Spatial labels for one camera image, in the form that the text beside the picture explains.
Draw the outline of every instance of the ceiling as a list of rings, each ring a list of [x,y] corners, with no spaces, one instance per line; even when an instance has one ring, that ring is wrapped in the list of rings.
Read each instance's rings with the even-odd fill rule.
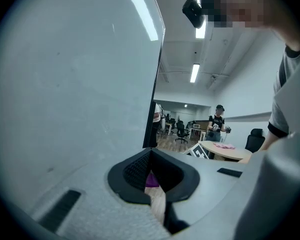
[[[204,39],[182,13],[186,0],[156,0],[165,35],[157,84],[195,85],[214,91],[242,59],[257,33],[244,28],[216,28],[208,22]],[[190,83],[193,64],[200,64],[195,83]]]

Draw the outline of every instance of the office chair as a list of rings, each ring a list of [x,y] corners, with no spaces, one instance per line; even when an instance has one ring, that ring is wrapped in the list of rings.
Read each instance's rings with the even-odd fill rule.
[[[252,129],[246,140],[245,149],[254,153],[261,148],[264,141],[265,137],[262,136],[262,129]]]
[[[189,133],[185,133],[185,126],[184,126],[183,122],[182,122],[182,121],[179,121],[179,123],[176,124],[176,127],[177,127],[177,129],[178,129],[178,131],[176,132],[176,134],[177,134],[177,136],[178,136],[179,138],[176,138],[174,141],[176,142],[177,140],[181,140],[181,143],[182,143],[182,141],[188,143],[188,141],[186,141],[186,140],[184,139],[184,137],[185,137],[185,136],[188,136]]]

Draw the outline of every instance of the black slot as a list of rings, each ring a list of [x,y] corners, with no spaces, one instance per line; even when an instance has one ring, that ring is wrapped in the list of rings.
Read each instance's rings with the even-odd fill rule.
[[[226,174],[226,175],[230,175],[233,177],[237,177],[237,178],[239,178],[242,174],[242,171],[231,170],[231,169],[226,169],[226,168],[220,168],[219,170],[217,170],[217,172],[221,173],[221,174]]]
[[[80,192],[69,190],[58,200],[52,209],[39,220],[39,224],[45,229],[55,233],[80,196]]]
[[[145,194],[145,187],[151,170],[165,192],[163,225],[171,234],[187,228],[189,225],[176,217],[172,203],[188,199],[196,190],[200,176],[192,166],[156,148],[146,148],[111,168],[109,186],[126,202],[150,206],[151,199]]]

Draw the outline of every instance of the pink cloth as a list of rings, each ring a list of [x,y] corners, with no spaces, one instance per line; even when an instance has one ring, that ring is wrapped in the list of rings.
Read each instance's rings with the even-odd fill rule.
[[[156,176],[152,172],[150,172],[146,178],[145,186],[147,188],[157,188],[160,186]]]
[[[234,150],[236,147],[234,147],[233,145],[231,144],[222,144],[222,143],[213,143],[216,147],[218,148],[222,148],[222,149],[231,149],[231,150]]]

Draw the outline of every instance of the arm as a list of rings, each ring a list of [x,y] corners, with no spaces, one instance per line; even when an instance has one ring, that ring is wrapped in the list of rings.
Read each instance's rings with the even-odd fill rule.
[[[221,131],[221,132],[226,132],[226,129],[225,129],[225,125],[224,125],[224,124],[222,124],[222,127],[221,127],[220,131]]]
[[[270,147],[270,145],[272,143],[276,142],[278,139],[279,139],[279,137],[274,135],[271,131],[268,131],[268,134],[265,137],[264,143],[262,144],[262,146],[259,148],[259,150],[257,152],[267,150]],[[249,162],[250,158],[251,158],[251,156],[246,157],[246,158],[240,160],[238,163],[247,164]]]
[[[293,14],[282,3],[277,5],[277,14],[270,26],[293,51],[300,51],[300,26]]]
[[[276,142],[278,139],[279,137],[274,135],[271,131],[268,131],[265,141],[263,142],[262,146],[259,148],[258,151],[267,150],[270,147],[270,145]]]
[[[212,131],[212,122],[209,122],[209,123],[208,123],[208,127],[206,128],[206,130],[207,130],[207,131],[208,131],[208,130]]]

